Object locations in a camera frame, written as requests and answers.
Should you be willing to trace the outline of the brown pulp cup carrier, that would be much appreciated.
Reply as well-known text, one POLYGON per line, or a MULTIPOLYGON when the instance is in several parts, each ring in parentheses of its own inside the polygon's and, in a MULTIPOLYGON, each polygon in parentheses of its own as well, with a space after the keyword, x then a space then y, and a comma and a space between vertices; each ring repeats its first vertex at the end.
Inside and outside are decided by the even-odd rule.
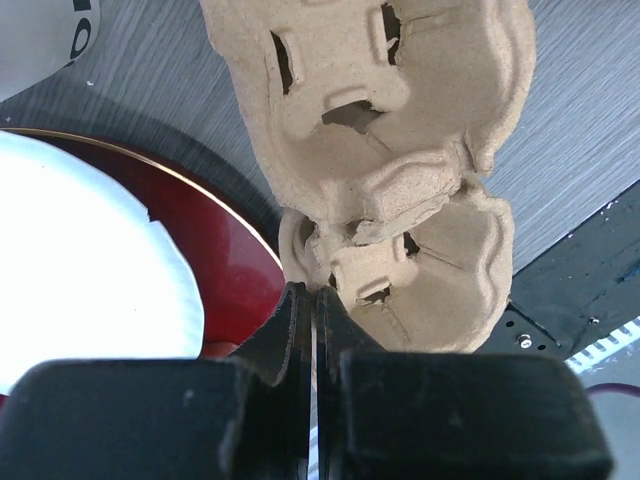
POLYGON ((472 352, 511 290, 514 219, 482 177, 536 63, 524 1, 205 1, 284 213, 285 278, 334 287, 389 350, 472 352))

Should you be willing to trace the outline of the stack of white paper cups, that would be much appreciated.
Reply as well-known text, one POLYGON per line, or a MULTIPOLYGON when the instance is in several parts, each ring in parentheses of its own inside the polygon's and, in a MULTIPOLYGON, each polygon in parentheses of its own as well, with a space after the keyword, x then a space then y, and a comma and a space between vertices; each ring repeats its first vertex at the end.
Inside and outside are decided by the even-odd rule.
POLYGON ((72 65, 94 44, 98 0, 1 0, 3 101, 72 65))

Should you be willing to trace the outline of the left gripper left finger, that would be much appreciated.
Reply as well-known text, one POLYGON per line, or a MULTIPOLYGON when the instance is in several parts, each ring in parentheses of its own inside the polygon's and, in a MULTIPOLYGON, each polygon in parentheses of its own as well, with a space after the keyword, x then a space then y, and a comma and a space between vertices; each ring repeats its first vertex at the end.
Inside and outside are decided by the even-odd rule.
POLYGON ((286 284, 271 317, 234 354, 246 371, 236 479, 307 477, 312 313, 304 284, 286 284))

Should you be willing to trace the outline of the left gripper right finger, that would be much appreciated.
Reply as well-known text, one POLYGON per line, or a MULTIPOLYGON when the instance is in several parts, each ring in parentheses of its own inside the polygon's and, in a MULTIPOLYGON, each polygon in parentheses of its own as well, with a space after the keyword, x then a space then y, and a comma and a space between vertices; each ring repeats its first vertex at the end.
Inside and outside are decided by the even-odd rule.
POLYGON ((384 447, 374 432, 389 404, 384 349, 349 315, 337 291, 316 296, 318 460, 321 479, 382 479, 384 447))

